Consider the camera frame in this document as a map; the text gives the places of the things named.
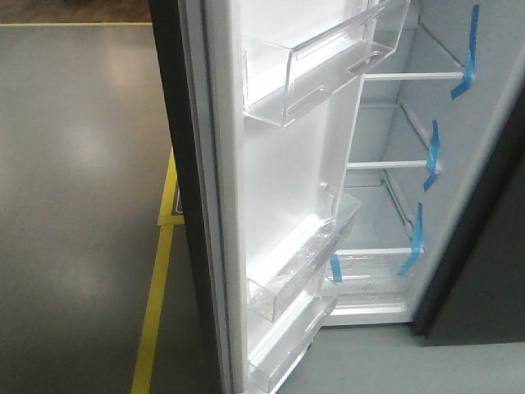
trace blue painter's tape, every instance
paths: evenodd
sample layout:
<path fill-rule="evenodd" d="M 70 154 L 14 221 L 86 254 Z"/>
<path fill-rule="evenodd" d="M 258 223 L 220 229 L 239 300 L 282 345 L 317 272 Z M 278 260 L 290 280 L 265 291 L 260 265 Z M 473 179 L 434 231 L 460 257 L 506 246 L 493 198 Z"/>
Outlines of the blue painter's tape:
<path fill-rule="evenodd" d="M 468 36 L 468 53 L 463 72 L 463 81 L 450 91 L 450 97 L 455 100 L 473 85 L 474 71 L 476 70 L 476 35 L 479 22 L 479 4 L 472 8 L 470 21 L 470 35 Z"/>
<path fill-rule="evenodd" d="M 404 277 L 409 273 L 412 266 L 418 261 L 419 256 L 423 252 L 423 204 L 418 204 L 418 218 L 416 220 L 416 227 L 413 229 L 412 236 L 412 252 L 407 261 L 404 262 L 403 267 L 397 272 L 398 275 Z"/>
<path fill-rule="evenodd" d="M 427 178 L 426 181 L 424 181 L 423 183 L 423 189 L 425 191 L 427 191 L 428 189 L 430 189 L 432 187 L 432 185 L 434 185 L 434 182 L 437 181 L 437 178 L 439 177 L 438 174 L 430 174 L 430 176 Z"/>
<path fill-rule="evenodd" d="M 432 121 L 432 138 L 430 140 L 430 148 L 428 150 L 427 158 L 427 169 L 430 172 L 430 176 L 423 183 L 423 189 L 427 191 L 430 189 L 434 182 L 437 180 L 439 174 L 437 172 L 437 163 L 441 155 L 441 143 L 440 143 L 440 128 L 437 121 Z"/>
<path fill-rule="evenodd" d="M 331 273 L 334 277 L 335 283 L 342 283 L 343 282 L 343 276 L 341 275 L 341 265 L 339 264 L 339 256 L 337 254 L 333 254 L 330 257 L 330 265 L 331 265 Z"/>

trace yellow tape line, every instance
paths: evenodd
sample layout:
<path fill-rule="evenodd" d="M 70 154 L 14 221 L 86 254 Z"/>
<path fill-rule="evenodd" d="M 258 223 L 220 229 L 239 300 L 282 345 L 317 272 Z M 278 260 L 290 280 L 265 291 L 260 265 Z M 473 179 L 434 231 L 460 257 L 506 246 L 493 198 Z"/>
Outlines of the yellow tape line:
<path fill-rule="evenodd" d="M 155 259 L 151 287 L 149 288 L 148 305 L 144 316 L 131 394 L 149 393 L 172 239 L 173 226 L 162 226 L 158 237 L 157 258 Z"/>
<path fill-rule="evenodd" d="M 34 23 L 0 23 L 6 27 L 40 27 L 40 26 L 151 26 L 151 22 L 34 22 Z"/>
<path fill-rule="evenodd" d="M 144 315 L 144 325 L 140 337 L 139 353 L 135 363 L 135 373 L 131 394 L 149 394 L 155 350 L 157 347 L 158 329 L 161 322 L 162 301 L 166 288 L 167 269 L 170 263 L 171 243 L 173 241 L 173 226 L 184 224 L 184 216 L 172 215 L 175 202 L 177 172 L 173 152 L 167 166 L 164 191 L 162 192 L 161 208 L 158 225 L 161 227 L 157 244 L 157 256 L 153 267 L 153 277 L 149 288 L 148 304 Z"/>
<path fill-rule="evenodd" d="M 183 215 L 163 216 L 158 218 L 159 226 L 178 226 L 184 224 Z"/>
<path fill-rule="evenodd" d="M 175 202 L 175 188 L 177 183 L 177 171 L 175 169 L 175 157 L 173 151 L 170 154 L 170 161 L 167 164 L 166 180 L 164 181 L 164 191 L 162 192 L 161 208 L 158 214 L 159 226 L 161 218 L 170 217 L 173 213 L 173 203 Z"/>

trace refrigerator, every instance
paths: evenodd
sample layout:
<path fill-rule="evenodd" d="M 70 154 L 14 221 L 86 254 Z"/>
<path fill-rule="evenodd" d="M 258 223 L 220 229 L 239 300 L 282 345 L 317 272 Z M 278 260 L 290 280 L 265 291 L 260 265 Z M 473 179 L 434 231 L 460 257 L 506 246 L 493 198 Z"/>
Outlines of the refrigerator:
<path fill-rule="evenodd" d="M 523 2 L 150 6 L 215 392 L 277 392 L 321 328 L 525 338 Z"/>

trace gray floor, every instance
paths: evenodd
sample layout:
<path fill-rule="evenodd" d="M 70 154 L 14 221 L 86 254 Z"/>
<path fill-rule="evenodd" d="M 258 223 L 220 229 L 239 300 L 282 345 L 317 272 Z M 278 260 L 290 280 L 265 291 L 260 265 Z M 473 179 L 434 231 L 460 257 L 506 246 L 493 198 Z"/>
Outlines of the gray floor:
<path fill-rule="evenodd" d="M 170 149 L 151 27 L 0 27 L 2 394 L 129 392 Z M 158 393 L 205 382 L 177 235 Z"/>
<path fill-rule="evenodd" d="M 404 325 L 320 331 L 279 394 L 522 394 L 525 343 L 422 346 Z"/>

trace dark refrigerator side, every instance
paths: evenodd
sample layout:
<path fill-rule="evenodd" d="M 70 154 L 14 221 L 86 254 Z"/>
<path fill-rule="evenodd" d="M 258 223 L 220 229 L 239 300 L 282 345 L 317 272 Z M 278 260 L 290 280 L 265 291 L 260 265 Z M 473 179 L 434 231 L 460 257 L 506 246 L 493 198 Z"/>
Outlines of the dark refrigerator side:
<path fill-rule="evenodd" d="M 525 341 L 525 90 L 414 316 L 427 344 Z"/>

